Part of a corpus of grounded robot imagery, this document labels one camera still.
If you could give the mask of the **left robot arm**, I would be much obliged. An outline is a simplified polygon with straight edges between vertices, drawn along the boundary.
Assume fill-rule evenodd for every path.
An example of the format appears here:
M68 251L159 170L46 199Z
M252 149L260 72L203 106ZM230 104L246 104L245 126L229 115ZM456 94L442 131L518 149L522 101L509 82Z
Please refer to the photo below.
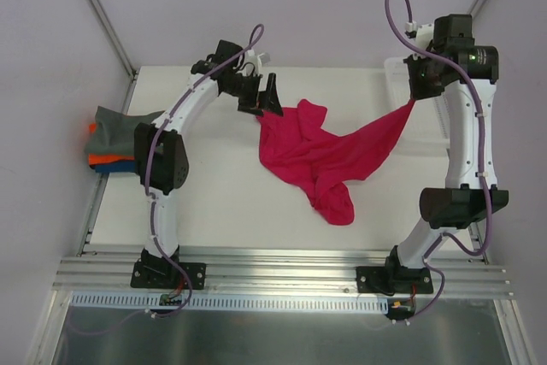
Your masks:
M132 288L203 289L205 264L179 259L176 191L190 171L185 137L222 93L237 98L240 112L281 116L276 75L263 76L261 69L261 57L251 44L241 47L221 40L215 53L191 67L179 99L150 124L136 126L135 172L148 198L150 234L133 266Z

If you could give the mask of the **pink t shirt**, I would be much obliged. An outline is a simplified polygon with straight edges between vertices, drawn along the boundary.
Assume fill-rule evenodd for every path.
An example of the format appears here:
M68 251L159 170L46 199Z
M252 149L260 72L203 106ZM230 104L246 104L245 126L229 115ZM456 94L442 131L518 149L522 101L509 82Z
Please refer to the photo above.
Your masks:
M366 180L397 145L415 101L338 136L323 128L327 108L307 99L284 115L265 114L260 124L259 160L264 168L300 188L312 208L329 224L348 226L355 207L346 186Z

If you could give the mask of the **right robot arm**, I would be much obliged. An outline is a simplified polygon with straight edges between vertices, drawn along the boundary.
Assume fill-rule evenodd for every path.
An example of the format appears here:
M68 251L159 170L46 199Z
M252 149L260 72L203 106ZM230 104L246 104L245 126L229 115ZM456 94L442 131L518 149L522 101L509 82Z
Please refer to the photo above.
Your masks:
M394 246L381 266L356 268L360 293L387 297L431 294L427 263L446 240L507 206L498 186L491 151L491 112L499 78L493 46L477 45L471 15L437 18L415 31L412 55L404 59L414 100L443 97L450 120L449 166L444 187L425 188L421 217L409 236Z

